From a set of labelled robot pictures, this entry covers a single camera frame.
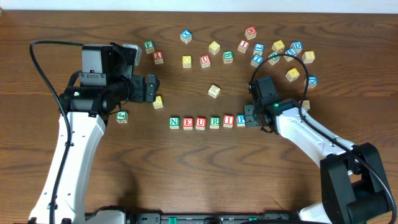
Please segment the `green N block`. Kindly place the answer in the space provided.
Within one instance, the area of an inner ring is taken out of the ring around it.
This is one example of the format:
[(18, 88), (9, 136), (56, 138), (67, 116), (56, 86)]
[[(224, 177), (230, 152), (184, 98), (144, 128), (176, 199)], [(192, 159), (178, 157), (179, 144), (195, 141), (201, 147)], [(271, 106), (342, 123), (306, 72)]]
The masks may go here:
[(170, 129), (178, 129), (179, 127), (180, 127), (179, 117), (170, 117), (169, 118), (169, 128)]

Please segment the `red E block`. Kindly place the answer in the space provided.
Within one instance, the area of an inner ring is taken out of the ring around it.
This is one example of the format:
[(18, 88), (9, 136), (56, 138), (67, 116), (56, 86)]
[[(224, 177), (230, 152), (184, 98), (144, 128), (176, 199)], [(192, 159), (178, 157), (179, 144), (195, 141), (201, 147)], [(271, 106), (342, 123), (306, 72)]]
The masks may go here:
[(184, 118), (183, 119), (183, 129), (184, 130), (192, 130), (193, 129), (193, 118)]

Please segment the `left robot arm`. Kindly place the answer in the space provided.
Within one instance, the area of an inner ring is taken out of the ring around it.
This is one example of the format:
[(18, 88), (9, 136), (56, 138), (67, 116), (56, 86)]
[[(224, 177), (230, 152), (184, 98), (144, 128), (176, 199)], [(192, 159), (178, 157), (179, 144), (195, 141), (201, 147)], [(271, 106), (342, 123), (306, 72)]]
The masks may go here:
[(111, 109), (102, 101), (117, 103), (132, 94), (132, 101), (153, 103), (159, 88), (155, 75), (119, 77), (107, 86), (74, 85), (74, 73), (64, 92), (64, 103), (73, 103), (59, 120), (58, 142), (47, 180), (29, 223), (126, 223), (127, 212), (105, 208), (85, 214), (85, 197), (94, 155), (104, 135)]

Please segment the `blue P block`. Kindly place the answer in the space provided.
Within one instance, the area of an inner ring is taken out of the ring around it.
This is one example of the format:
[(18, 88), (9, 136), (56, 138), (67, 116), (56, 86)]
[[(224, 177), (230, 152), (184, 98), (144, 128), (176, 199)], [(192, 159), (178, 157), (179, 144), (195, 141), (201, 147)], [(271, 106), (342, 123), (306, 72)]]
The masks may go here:
[(245, 127), (246, 126), (245, 116), (243, 114), (238, 114), (236, 116), (236, 125), (237, 125), (237, 127)]

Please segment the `green R block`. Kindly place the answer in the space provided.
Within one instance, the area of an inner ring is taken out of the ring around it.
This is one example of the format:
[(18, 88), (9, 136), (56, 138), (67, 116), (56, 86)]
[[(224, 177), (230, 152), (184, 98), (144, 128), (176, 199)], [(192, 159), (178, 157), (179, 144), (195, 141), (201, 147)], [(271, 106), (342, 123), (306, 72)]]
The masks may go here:
[(210, 118), (210, 129), (219, 129), (220, 128), (220, 117), (211, 117)]

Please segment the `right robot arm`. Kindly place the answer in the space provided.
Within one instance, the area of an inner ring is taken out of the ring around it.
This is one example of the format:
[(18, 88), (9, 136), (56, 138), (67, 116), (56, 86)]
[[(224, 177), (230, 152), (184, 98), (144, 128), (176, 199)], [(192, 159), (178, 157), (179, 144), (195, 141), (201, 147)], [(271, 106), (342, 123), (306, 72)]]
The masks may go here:
[(378, 150), (340, 138), (295, 100), (244, 106), (247, 127), (259, 126), (293, 142), (320, 168), (322, 200), (299, 211), (306, 222), (366, 223), (397, 208)]

